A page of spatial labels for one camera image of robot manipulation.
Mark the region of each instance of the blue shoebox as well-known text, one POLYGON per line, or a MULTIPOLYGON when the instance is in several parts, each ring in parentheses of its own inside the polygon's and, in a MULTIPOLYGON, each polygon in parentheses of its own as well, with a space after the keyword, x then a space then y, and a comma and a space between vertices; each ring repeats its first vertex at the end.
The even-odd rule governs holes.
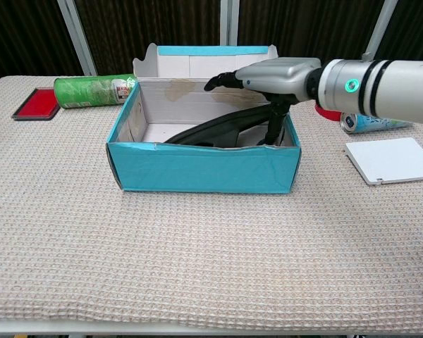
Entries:
POLYGON ((280 146, 255 146, 266 125, 240 134, 238 148, 164 143, 221 115, 266 104, 261 94, 217 88, 207 80, 267 58, 274 46, 149 46, 134 60, 137 84, 106 143, 114 177, 125 191, 288 193, 301 157, 290 116, 280 146))

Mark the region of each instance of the light blue can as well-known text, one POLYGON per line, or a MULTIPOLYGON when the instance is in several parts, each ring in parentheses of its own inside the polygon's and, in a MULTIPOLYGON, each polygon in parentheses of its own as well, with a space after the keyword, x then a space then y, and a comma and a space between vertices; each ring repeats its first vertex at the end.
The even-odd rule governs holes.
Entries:
POLYGON ((342 113, 340 125, 347 134, 357 134, 360 132, 409 127, 412 123, 389 118, 373 118, 365 115, 342 113))

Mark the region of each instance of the textured tablecloth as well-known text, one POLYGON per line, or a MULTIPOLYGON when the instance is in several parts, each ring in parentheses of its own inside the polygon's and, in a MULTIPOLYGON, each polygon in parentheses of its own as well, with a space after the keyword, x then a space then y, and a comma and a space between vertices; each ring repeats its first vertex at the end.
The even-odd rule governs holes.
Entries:
POLYGON ((0 80, 0 318, 423 332, 423 181, 369 187, 348 136, 291 108, 287 195, 124 193, 105 141, 120 106, 12 113, 52 77, 0 80))

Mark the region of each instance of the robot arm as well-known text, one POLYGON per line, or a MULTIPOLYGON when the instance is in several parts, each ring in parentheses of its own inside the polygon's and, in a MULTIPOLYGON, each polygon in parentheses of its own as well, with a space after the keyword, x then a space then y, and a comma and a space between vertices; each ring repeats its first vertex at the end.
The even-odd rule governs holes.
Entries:
POLYGON ((320 66, 317 58, 275 58, 213 77, 204 89, 244 87, 269 101, 314 99, 327 110, 423 123, 423 61, 333 60, 320 66))
POLYGON ((312 99, 330 111, 423 123, 423 61, 333 60, 322 68, 317 58, 275 58, 221 73, 204 90, 219 86, 260 92, 270 104, 221 116, 166 143, 232 148, 242 131, 268 121, 258 144, 279 144, 290 105, 312 99))

